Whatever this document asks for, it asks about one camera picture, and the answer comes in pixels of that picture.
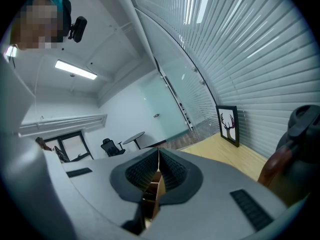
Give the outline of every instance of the picture frame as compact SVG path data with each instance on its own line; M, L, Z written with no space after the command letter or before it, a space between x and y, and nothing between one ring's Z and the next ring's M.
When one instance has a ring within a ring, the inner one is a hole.
M239 147L239 120L237 106L215 106L219 119L220 135Z

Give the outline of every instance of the light wood surface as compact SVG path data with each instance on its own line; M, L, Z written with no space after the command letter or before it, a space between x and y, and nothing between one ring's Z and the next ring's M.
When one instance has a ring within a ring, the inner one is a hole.
M220 133L181 151L229 164L255 181L258 180L260 172L268 160L245 145L240 144L239 147L232 145L221 138Z

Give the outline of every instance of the ceiling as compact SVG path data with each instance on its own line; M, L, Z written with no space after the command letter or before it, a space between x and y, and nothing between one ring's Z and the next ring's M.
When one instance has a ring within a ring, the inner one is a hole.
M71 18L87 19L81 42L65 39L57 48L19 50L14 58L15 70L31 87L50 87L84 92L98 97L105 86L113 86L123 79L118 74L137 67L148 60L133 24L118 0L70 0ZM55 68L63 60L98 75L95 80Z

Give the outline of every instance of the round table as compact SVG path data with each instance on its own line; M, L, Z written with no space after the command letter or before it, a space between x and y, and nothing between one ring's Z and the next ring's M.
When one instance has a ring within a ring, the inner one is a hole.
M132 136L131 138L128 138L126 141L124 141L122 144L128 144L129 142L134 141L134 143L138 146L139 149L141 149L138 145L137 139L142 136L143 134L145 134L145 131L142 131L134 136Z

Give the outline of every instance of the black camera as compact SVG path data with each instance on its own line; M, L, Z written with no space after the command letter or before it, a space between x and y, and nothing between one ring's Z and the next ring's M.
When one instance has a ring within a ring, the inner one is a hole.
M68 39L73 39L76 43L79 43L84 34L87 25L87 20L83 16L79 16L74 24L71 24L70 34Z

